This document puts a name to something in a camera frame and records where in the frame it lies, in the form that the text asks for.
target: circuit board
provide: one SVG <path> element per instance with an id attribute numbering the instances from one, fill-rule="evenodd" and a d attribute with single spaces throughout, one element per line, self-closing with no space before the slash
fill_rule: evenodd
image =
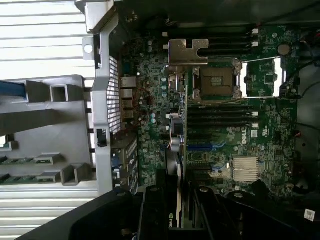
<path id="1" fill-rule="evenodd" d="M 257 98 L 241 98 L 228 102 L 232 97 L 206 95 L 202 99 L 213 102 L 221 99 L 227 101 L 228 104 L 219 106 L 225 111 L 250 108 L 258 118 L 258 124 L 199 128 L 188 126 L 188 135 L 196 136 L 204 132 L 206 135 L 206 138 L 188 137 L 188 144 L 210 143 L 215 147 L 210 150 L 188 148 L 187 168 L 196 170 L 201 185 L 213 187 L 219 193 L 226 194 L 234 190 L 247 190 L 249 186 L 247 182 L 235 182 L 231 167 L 234 159 L 244 156 L 256 158 L 259 179 L 271 192 L 285 197 L 291 194 L 292 163 L 286 155 L 290 155 L 295 148 L 292 134 L 296 127 L 297 100 L 263 97 L 272 96 L 274 91 L 274 81 L 268 79 L 270 76 L 274 78 L 276 74 L 275 61 L 267 58 L 279 55 L 279 45 L 286 43 L 291 46 L 290 53 L 281 58 L 281 68 L 287 76 L 295 71 L 299 61 L 299 47 L 295 45 L 299 40 L 299 31 L 285 26 L 266 26 L 259 28 L 257 37 L 259 45 L 253 48 L 250 54 L 240 57 L 242 61 L 248 61 L 247 71 L 251 80 L 247 82 L 248 95 Z M 168 50 L 163 50 L 163 44 L 168 44 L 168 39 L 137 38 L 125 46 L 122 52 L 122 75 L 137 76 L 137 90 L 133 101 L 140 105 L 140 110 L 134 111 L 135 118 L 140 120 L 140 185 L 154 184 L 157 169 L 164 167 L 164 148 L 169 141 L 166 136 L 169 136 L 170 124 L 166 115 L 170 109 L 179 107 L 180 104 L 179 94 L 168 88 L 168 79 L 164 73 L 164 67 L 168 65 Z M 208 66 L 230 68 L 232 61 L 212 58 L 209 59 Z M 190 73 L 186 79 L 186 84 L 192 86 Z M 193 88 L 189 87 L 188 90 L 188 95 L 191 96 Z M 298 83 L 293 79 L 288 80 L 283 94 L 286 96 L 296 92 Z M 197 103 L 191 100 L 188 109 L 192 110 L 193 107 L 197 107 Z M 198 115 L 197 121 L 201 121 L 201 118 L 205 116 Z"/>

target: screw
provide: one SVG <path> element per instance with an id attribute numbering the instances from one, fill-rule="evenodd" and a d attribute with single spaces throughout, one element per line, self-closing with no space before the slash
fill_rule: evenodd
<path id="1" fill-rule="evenodd" d="M 244 196 L 241 194 L 241 193 L 239 193 L 239 192 L 236 192 L 235 194 L 234 194 L 234 196 L 236 197 L 236 198 L 240 198 L 240 199 L 242 199 Z"/>
<path id="2" fill-rule="evenodd" d="M 207 193 L 209 189 L 207 187 L 200 188 L 200 192 Z"/>

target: heatsink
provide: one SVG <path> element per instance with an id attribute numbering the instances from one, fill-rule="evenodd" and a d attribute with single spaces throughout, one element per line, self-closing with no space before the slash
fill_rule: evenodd
<path id="1" fill-rule="evenodd" d="M 235 182 L 255 182 L 258 180 L 259 165 L 256 156 L 233 158 L 232 175 Z"/>

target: green circuit board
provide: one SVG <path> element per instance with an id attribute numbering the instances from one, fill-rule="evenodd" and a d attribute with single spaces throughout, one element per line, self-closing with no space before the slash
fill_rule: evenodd
<path id="1" fill-rule="evenodd" d="M 259 29 L 257 35 L 259 46 L 252 49 L 251 54 L 243 55 L 242 61 L 273 58 L 278 56 L 278 46 L 286 43 L 291 46 L 290 53 L 281 58 L 281 68 L 286 75 L 290 75 L 299 61 L 299 48 L 295 43 L 299 39 L 299 31 L 285 26 L 266 26 Z M 156 171 L 164 167 L 164 148 L 168 145 L 170 124 L 166 118 L 170 108 L 180 105 L 179 94 L 168 89 L 168 79 L 164 67 L 168 65 L 168 50 L 163 50 L 163 44 L 168 39 L 155 37 L 137 38 L 125 46 L 122 52 L 123 76 L 137 76 L 137 89 L 133 101 L 140 104 L 135 110 L 136 116 L 143 116 L 138 126 L 138 158 L 141 185 L 155 183 Z M 225 59 L 209 59 L 210 67 L 232 67 L 232 61 Z M 275 76 L 273 59 L 253 61 L 247 67 L 251 81 L 247 84 L 250 96 L 272 96 L 274 85 L 269 81 Z M 192 86 L 189 72 L 185 84 Z M 193 88 L 188 88 L 188 95 L 192 95 Z M 290 80 L 286 84 L 284 95 L 298 92 L 298 84 Z M 139 99 L 148 99 L 147 103 Z M 206 96 L 206 101 L 231 100 L 228 96 Z M 275 98 L 249 98 L 231 102 L 231 106 L 251 106 L 258 113 L 258 127 L 221 127 L 206 129 L 189 129 L 189 134 L 205 131 L 212 135 L 211 144 L 222 144 L 223 147 L 210 151 L 189 150 L 187 152 L 187 166 L 197 168 L 213 166 L 219 171 L 199 170 L 197 172 L 200 184 L 213 187 L 219 193 L 225 194 L 235 189 L 246 190 L 248 183 L 235 183 L 232 178 L 232 159 L 237 157 L 257 157 L 259 178 L 277 196 L 291 194 L 291 162 L 284 154 L 291 154 L 295 143 L 292 132 L 296 127 L 298 104 L 295 99 L 277 100 Z M 197 105 L 189 102 L 188 107 Z M 190 144 L 206 144 L 208 140 L 189 139 Z"/>

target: motherboard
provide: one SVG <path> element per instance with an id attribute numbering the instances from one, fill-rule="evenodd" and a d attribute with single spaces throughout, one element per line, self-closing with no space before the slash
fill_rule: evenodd
<path id="1" fill-rule="evenodd" d="M 121 75 L 137 81 L 132 104 L 122 96 L 128 103 L 122 111 L 138 132 L 140 185 L 155 183 L 173 132 L 186 130 L 181 155 L 200 185 L 227 194 L 250 191 L 261 180 L 276 196 L 290 196 L 299 81 L 289 76 L 299 61 L 299 31 L 262 26 L 200 37 L 213 46 L 198 51 L 208 64 L 174 77 L 168 74 L 170 33 L 137 37 L 123 48 Z M 175 113 L 183 124 L 173 130 Z"/>

